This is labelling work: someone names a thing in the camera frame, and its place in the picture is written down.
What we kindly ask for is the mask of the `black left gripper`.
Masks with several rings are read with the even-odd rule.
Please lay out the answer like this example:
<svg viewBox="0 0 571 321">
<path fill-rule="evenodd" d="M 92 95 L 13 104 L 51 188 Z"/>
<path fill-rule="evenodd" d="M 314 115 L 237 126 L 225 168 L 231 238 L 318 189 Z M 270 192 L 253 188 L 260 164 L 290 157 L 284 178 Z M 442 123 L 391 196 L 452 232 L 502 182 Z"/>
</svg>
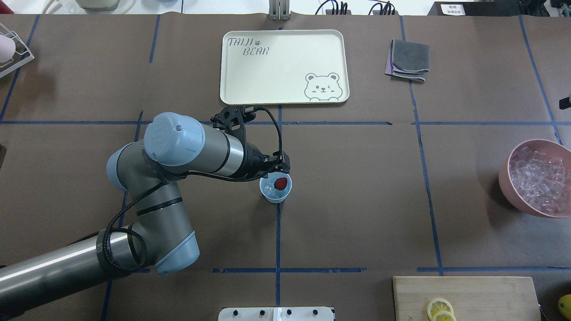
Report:
<svg viewBox="0 0 571 321">
<path fill-rule="evenodd" d="M 245 143 L 244 160 L 241 165 L 241 179 L 254 179 L 265 177 L 267 173 L 290 173 L 290 157 L 284 151 L 274 152 L 272 155 L 263 154 L 257 146 Z"/>
</svg>

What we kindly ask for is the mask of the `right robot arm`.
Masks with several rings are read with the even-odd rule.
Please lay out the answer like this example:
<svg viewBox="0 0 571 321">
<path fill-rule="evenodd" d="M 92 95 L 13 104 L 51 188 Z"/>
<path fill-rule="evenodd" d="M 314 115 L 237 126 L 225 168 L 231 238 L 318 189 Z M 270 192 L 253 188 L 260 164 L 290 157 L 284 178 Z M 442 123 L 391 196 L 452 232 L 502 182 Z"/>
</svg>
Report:
<svg viewBox="0 0 571 321">
<path fill-rule="evenodd" d="M 559 109 L 566 110 L 571 108 L 571 97 L 565 97 L 559 100 Z"/>
</svg>

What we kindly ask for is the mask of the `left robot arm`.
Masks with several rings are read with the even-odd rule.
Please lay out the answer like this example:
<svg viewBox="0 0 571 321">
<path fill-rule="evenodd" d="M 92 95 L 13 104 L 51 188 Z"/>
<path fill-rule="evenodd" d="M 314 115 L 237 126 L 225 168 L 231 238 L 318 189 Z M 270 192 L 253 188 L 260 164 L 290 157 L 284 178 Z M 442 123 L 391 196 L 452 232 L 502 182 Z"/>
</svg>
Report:
<svg viewBox="0 0 571 321">
<path fill-rule="evenodd" d="M 162 276 L 200 255 L 178 181 L 189 176 L 245 182 L 289 173 L 277 120 L 265 107 L 226 107 L 211 126 L 163 112 L 142 140 L 106 165 L 108 179 L 132 201 L 100 231 L 67 246 L 1 268 L 1 319 L 151 266 Z"/>
</svg>

